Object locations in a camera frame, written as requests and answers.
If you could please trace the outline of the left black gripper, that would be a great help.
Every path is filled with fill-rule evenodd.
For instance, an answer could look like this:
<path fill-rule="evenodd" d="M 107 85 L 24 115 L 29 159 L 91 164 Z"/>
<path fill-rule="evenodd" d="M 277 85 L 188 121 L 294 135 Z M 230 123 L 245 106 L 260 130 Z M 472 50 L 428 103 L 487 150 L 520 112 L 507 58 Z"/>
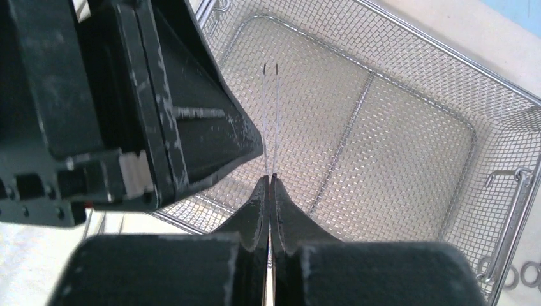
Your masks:
<path fill-rule="evenodd" d="M 1 2 L 1 222 L 72 228 L 86 209 L 159 207 L 125 6 L 81 24 L 71 1 Z"/>

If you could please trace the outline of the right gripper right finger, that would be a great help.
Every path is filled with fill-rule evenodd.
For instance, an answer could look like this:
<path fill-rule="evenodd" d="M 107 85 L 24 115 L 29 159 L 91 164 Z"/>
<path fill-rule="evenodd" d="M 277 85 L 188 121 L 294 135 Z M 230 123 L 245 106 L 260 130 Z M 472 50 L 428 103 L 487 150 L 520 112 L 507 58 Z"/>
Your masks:
<path fill-rule="evenodd" d="M 484 305 L 464 256 L 439 242 L 344 242 L 270 182 L 276 305 Z"/>

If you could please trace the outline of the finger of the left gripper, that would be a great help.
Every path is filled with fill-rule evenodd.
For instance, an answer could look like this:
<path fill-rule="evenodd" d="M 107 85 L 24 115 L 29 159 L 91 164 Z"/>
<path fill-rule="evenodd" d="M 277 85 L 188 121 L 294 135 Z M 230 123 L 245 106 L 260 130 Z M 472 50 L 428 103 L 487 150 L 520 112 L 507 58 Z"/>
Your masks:
<path fill-rule="evenodd" d="M 115 1 L 120 161 L 116 207 L 164 207 L 261 155 L 262 139 L 225 83 L 185 1 Z"/>

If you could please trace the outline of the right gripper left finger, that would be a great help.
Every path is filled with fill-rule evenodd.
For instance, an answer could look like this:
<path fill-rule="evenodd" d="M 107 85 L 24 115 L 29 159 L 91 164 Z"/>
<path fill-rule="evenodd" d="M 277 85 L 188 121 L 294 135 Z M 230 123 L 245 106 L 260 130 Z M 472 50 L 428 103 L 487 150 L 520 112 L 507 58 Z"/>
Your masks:
<path fill-rule="evenodd" d="M 205 235 L 95 235 L 69 259 L 50 305 L 262 305 L 269 178 Z"/>

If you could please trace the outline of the fine steel tweezers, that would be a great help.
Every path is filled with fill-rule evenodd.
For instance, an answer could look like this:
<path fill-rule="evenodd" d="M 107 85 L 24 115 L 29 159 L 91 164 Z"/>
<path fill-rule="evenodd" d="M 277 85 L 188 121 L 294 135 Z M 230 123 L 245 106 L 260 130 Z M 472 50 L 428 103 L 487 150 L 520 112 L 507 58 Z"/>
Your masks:
<path fill-rule="evenodd" d="M 278 174 L 281 149 L 281 80 L 278 63 L 262 68 L 262 138 L 265 174 Z"/>

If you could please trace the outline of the metal mesh instrument tray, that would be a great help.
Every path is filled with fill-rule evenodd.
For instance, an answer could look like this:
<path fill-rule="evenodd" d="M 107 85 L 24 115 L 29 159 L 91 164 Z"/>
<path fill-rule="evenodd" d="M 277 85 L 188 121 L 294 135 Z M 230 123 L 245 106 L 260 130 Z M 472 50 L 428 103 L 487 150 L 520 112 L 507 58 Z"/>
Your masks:
<path fill-rule="evenodd" d="M 540 99 L 371 1 L 202 1 L 196 19 L 262 131 L 262 68 L 279 66 L 278 176 L 349 241 L 456 246 L 496 305 L 540 187 Z M 265 174 L 263 157 L 155 213 L 216 229 Z"/>

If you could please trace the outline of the beige wrapping cloth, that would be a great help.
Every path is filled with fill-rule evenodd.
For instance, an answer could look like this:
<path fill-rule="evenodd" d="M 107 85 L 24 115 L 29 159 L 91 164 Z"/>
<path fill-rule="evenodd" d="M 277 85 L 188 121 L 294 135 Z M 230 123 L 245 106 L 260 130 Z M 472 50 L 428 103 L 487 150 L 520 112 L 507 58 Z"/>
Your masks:
<path fill-rule="evenodd" d="M 482 1 L 380 5 L 518 86 L 540 94 L 540 36 Z M 45 305 L 84 227 L 1 225 L 1 304 Z"/>

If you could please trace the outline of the small steel scissors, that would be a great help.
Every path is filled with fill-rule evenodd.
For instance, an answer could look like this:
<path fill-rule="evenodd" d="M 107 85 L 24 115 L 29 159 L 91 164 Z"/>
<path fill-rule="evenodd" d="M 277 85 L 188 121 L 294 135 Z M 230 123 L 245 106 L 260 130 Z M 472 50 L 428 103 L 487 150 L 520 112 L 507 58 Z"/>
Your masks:
<path fill-rule="evenodd" d="M 484 274 L 482 273 L 484 271 L 484 267 L 490 263 L 490 257 L 483 257 L 479 260 L 477 263 L 476 271 L 477 276 L 479 279 L 482 279 L 484 277 Z M 504 291 L 511 291 L 514 290 L 519 283 L 519 272 L 515 266 L 511 266 L 509 269 L 509 272 L 506 276 L 505 283 L 503 285 Z"/>

